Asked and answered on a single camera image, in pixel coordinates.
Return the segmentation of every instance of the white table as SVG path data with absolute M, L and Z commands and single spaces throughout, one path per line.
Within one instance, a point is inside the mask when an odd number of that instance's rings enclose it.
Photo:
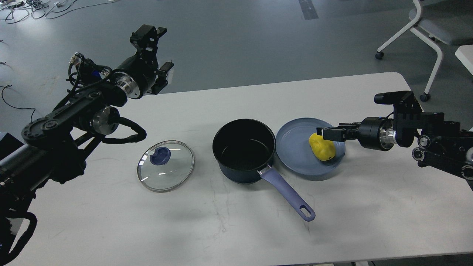
M 473 75 L 473 44 L 458 47 L 455 55 L 462 62 L 468 71 Z
M 36 232 L 11 265 L 287 265 L 472 252 L 473 192 L 458 177 L 417 167 L 412 149 L 348 141 L 324 181 L 277 161 L 316 211 L 312 222 L 269 183 L 228 180 L 212 155 L 214 134 L 231 120 L 254 118 L 274 132 L 299 117 L 361 121 L 389 114 L 373 96 L 397 90 L 409 87 L 390 72 L 130 100 L 121 114 L 147 130 L 146 140 L 101 144 L 84 176 L 38 190 Z M 136 165 L 164 140 L 187 143 L 196 164 L 182 186 L 160 194 L 140 184 Z

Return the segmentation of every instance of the black saucepan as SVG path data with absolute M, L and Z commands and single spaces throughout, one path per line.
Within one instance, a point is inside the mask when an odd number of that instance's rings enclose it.
M 268 126 L 253 119 L 229 122 L 215 135 L 212 149 L 226 177 L 241 184 L 263 178 L 276 187 L 302 219 L 309 222 L 315 218 L 314 210 L 271 168 L 276 138 Z

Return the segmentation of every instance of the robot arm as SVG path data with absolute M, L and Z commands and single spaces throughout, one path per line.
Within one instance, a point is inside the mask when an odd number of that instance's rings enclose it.
M 101 142 L 121 144 L 146 138 L 145 130 L 120 117 L 116 106 L 124 106 L 128 98 L 155 95 L 167 85 L 167 73 L 174 64 L 166 62 L 158 68 L 156 59 L 158 40 L 166 32 L 162 27 L 141 26 L 130 37 L 135 55 L 115 70 L 96 65 L 80 53 L 71 58 L 68 81 L 72 89 L 50 114 L 22 130 L 25 145 L 0 160 L 0 265 L 13 260 L 33 234 L 36 217 L 27 209 L 36 189 L 49 179 L 63 184 L 83 175 L 86 158 Z M 105 137 L 120 124 L 136 134 L 124 139 Z M 73 127 L 85 134 L 74 140 L 70 134 Z M 79 148 L 90 139 L 85 148 Z M 13 249 L 15 236 L 7 218 L 30 221 Z
M 460 123 L 444 121 L 444 113 L 424 113 L 411 91 L 379 93 L 375 103 L 393 105 L 394 117 L 367 117 L 361 122 L 317 128 L 324 139 L 344 142 L 357 139 L 367 149 L 388 151 L 395 144 L 410 147 L 418 166 L 432 166 L 465 179 L 473 189 L 473 132 Z

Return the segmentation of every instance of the purple handle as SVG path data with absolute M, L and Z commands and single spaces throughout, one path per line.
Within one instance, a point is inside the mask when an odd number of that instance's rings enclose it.
M 283 197 L 291 204 L 291 206 L 299 213 L 302 219 L 307 222 L 315 218 L 315 212 L 312 208 L 297 194 L 297 192 L 282 178 L 282 176 L 273 168 L 261 174 L 261 178 L 270 182 Z M 302 209 L 305 209 L 310 216 L 306 216 Z

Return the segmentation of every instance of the lid knob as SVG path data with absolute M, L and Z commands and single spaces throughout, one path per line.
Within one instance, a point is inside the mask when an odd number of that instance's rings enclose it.
M 165 165 L 171 158 L 171 151 L 166 147 L 159 147 L 154 150 L 153 155 L 149 157 L 149 160 L 154 165 Z

